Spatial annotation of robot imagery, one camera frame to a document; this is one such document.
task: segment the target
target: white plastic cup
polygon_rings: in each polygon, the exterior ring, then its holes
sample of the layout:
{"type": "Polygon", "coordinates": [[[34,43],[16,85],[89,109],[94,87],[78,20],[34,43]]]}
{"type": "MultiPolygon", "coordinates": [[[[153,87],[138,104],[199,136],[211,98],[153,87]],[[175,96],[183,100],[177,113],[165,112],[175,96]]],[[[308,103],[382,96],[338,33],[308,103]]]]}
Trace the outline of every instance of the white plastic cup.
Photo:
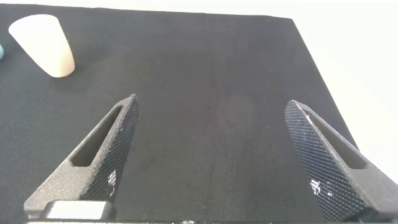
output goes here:
{"type": "Polygon", "coordinates": [[[72,51],[55,16],[27,16],[12,23],[8,31],[33,61],[52,77],[65,77],[74,71],[72,51]]]}

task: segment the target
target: white table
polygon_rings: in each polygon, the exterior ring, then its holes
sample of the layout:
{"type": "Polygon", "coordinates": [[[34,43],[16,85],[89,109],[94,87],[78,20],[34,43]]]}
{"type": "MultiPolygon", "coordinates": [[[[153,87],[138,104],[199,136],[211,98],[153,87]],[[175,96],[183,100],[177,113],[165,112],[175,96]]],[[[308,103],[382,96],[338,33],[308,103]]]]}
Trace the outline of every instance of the white table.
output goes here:
{"type": "Polygon", "coordinates": [[[398,183],[398,2],[0,0],[294,20],[361,152],[398,183]]]}

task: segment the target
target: knurled textured surface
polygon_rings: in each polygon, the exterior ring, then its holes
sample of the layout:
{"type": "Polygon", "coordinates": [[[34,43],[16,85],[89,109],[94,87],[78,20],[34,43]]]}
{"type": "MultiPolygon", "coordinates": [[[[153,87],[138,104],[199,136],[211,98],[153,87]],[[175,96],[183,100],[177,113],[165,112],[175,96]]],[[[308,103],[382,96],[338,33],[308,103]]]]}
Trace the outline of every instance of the knurled textured surface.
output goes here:
{"type": "Polygon", "coordinates": [[[138,122],[138,102],[131,98],[124,117],[114,129],[100,164],[95,168],[91,183],[81,194],[84,200],[107,200],[113,202],[123,174],[130,150],[134,130],[138,122]]]}
{"type": "Polygon", "coordinates": [[[285,109],[285,122],[325,220],[349,220],[363,211],[366,204],[293,101],[285,109]]]}

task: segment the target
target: white cup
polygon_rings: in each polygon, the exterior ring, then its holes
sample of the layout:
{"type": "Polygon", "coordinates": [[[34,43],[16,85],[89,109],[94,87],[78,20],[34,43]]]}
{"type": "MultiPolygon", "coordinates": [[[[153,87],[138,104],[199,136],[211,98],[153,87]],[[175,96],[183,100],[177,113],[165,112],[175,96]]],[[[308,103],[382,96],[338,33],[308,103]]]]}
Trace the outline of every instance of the white cup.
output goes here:
{"type": "Polygon", "coordinates": [[[75,69],[72,51],[55,16],[33,15],[8,28],[36,64],[52,77],[65,77],[75,69]]]}

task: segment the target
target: black table surface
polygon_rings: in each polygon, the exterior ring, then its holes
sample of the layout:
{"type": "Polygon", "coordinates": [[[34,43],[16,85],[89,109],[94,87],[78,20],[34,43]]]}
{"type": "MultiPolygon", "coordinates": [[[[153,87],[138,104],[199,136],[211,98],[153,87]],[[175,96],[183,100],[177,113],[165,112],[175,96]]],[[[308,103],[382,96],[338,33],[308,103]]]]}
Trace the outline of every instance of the black table surface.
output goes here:
{"type": "Polygon", "coordinates": [[[323,221],[285,105],[353,139],[291,19],[0,4],[0,44],[1,222],[22,222],[25,199],[131,93],[118,219],[323,221]],[[8,33],[31,14],[60,20],[70,76],[47,75],[8,33]]]}

